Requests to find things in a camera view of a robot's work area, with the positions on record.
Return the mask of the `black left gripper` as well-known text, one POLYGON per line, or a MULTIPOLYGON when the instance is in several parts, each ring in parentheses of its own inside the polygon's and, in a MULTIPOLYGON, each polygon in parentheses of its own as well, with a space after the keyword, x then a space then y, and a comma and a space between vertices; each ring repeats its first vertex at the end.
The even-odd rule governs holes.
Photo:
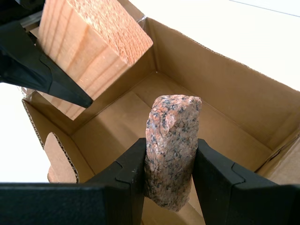
POLYGON ((92 98, 39 50, 15 21, 43 10, 44 3, 44 0, 0 0, 0 81, 88 108, 92 98))

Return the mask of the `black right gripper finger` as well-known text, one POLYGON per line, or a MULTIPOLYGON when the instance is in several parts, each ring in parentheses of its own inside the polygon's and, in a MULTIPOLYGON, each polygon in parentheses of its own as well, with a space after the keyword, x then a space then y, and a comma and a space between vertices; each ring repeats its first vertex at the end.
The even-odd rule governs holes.
POLYGON ((207 225, 298 225, 299 185, 279 185, 233 162, 203 139, 193 181, 207 225))
POLYGON ((1 183, 3 225, 138 225, 146 140, 85 183, 1 183))

